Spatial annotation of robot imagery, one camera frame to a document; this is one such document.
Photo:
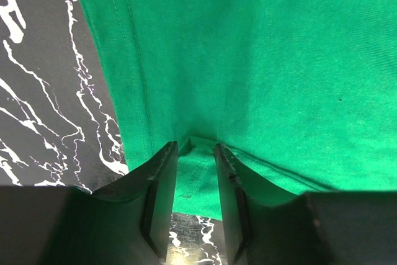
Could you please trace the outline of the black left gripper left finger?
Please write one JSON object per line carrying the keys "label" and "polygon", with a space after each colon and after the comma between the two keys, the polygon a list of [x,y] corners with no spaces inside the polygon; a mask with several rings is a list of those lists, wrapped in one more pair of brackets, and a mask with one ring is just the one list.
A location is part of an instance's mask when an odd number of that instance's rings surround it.
{"label": "black left gripper left finger", "polygon": [[178,145],[93,193],[2,186],[2,264],[163,264]]}

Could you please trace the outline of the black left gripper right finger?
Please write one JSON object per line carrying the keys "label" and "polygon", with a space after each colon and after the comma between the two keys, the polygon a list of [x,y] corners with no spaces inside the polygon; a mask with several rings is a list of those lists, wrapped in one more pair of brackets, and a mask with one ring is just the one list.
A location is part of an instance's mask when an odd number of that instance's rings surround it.
{"label": "black left gripper right finger", "polygon": [[214,149],[229,264],[395,264],[396,192],[292,194]]}

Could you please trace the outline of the green t-shirt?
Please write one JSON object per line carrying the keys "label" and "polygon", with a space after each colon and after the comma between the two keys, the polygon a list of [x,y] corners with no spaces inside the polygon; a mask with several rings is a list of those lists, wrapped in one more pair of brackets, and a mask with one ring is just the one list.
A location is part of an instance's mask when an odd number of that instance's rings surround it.
{"label": "green t-shirt", "polygon": [[293,194],[396,189],[396,0],[79,0],[129,169],[221,218],[213,150]]}

